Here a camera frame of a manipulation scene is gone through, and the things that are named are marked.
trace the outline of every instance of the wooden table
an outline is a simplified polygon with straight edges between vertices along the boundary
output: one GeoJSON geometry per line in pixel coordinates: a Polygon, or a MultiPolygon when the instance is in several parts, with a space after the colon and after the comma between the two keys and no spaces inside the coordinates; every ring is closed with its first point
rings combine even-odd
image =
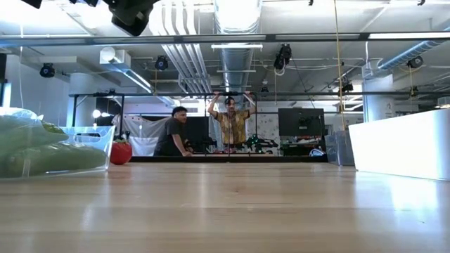
{"type": "Polygon", "coordinates": [[[129,164],[1,181],[0,252],[450,252],[449,195],[330,164],[129,164]]]}

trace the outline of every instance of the exposed ceiling duct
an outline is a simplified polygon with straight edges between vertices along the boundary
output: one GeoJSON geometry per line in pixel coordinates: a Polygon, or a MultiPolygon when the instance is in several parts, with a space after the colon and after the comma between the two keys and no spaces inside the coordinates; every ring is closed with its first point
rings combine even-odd
{"type": "MultiPolygon", "coordinates": [[[[191,1],[176,0],[175,28],[172,19],[172,0],[159,1],[150,14],[150,31],[153,35],[186,35],[197,34],[194,25],[194,7],[191,1]],[[186,29],[184,28],[184,10],[186,10],[186,29]]],[[[188,90],[195,93],[212,92],[208,74],[199,44],[161,45],[169,56],[172,64],[178,70],[180,79],[186,83],[188,90]]]]}
{"type": "MultiPolygon", "coordinates": [[[[262,0],[215,0],[215,20],[217,33],[255,34],[258,32],[262,0]]],[[[246,44],[229,44],[237,47],[246,44]]],[[[221,49],[226,91],[242,92],[248,81],[248,71],[253,57],[251,48],[221,49]]]]}
{"type": "MultiPolygon", "coordinates": [[[[450,32],[450,27],[444,29],[446,32],[450,32]]],[[[396,66],[399,66],[403,63],[407,63],[409,60],[412,60],[419,55],[433,49],[440,44],[443,44],[445,41],[422,41],[419,44],[411,47],[403,53],[400,53],[398,56],[393,57],[390,60],[387,60],[383,63],[378,64],[378,69],[380,70],[390,70],[396,66]]]]}
{"type": "MultiPolygon", "coordinates": [[[[132,70],[131,56],[125,50],[115,50],[110,46],[103,48],[100,52],[100,65],[111,71],[121,72],[148,93],[153,93],[153,87],[150,83],[132,70]]],[[[175,100],[170,97],[158,96],[158,98],[169,107],[176,106],[175,100]]]]}

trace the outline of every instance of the green fabric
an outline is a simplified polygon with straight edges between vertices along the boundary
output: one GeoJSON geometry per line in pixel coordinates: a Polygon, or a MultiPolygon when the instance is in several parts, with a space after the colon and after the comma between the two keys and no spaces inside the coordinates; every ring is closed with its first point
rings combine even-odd
{"type": "Polygon", "coordinates": [[[29,164],[29,176],[38,176],[48,171],[74,171],[103,166],[107,156],[82,144],[55,143],[5,156],[0,167],[0,177],[15,178],[23,175],[23,165],[29,164]]]}
{"type": "Polygon", "coordinates": [[[67,139],[69,136],[53,124],[10,115],[0,116],[0,157],[67,139]]]}

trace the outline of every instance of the black monitor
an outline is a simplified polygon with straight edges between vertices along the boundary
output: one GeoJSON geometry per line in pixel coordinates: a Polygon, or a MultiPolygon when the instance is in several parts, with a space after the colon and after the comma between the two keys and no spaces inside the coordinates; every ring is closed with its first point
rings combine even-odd
{"type": "Polygon", "coordinates": [[[323,136],[325,121],[323,109],[278,109],[280,136],[323,136]]]}

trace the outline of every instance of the yellow rope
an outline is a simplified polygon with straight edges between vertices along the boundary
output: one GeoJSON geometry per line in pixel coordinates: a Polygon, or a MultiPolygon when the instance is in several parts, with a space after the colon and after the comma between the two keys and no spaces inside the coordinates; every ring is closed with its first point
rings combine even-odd
{"type": "Polygon", "coordinates": [[[410,82],[411,82],[411,94],[410,94],[410,96],[409,96],[409,100],[410,100],[410,105],[409,105],[409,112],[413,112],[413,72],[411,71],[411,66],[408,66],[409,67],[409,80],[410,80],[410,82]]]}
{"type": "Polygon", "coordinates": [[[345,131],[345,120],[344,120],[344,103],[342,102],[342,77],[341,77],[341,63],[340,63],[340,46],[339,46],[339,28],[338,28],[338,8],[335,4],[335,25],[336,25],[336,48],[337,48],[337,74],[339,77],[339,104],[340,104],[340,115],[342,118],[342,130],[345,131]]]}
{"type": "Polygon", "coordinates": [[[413,112],[413,73],[418,71],[419,69],[421,69],[423,66],[420,66],[418,68],[416,68],[415,70],[411,69],[411,66],[408,66],[408,70],[403,70],[400,66],[399,66],[399,70],[406,72],[409,74],[409,82],[411,85],[411,94],[409,96],[409,112],[413,112]]]}

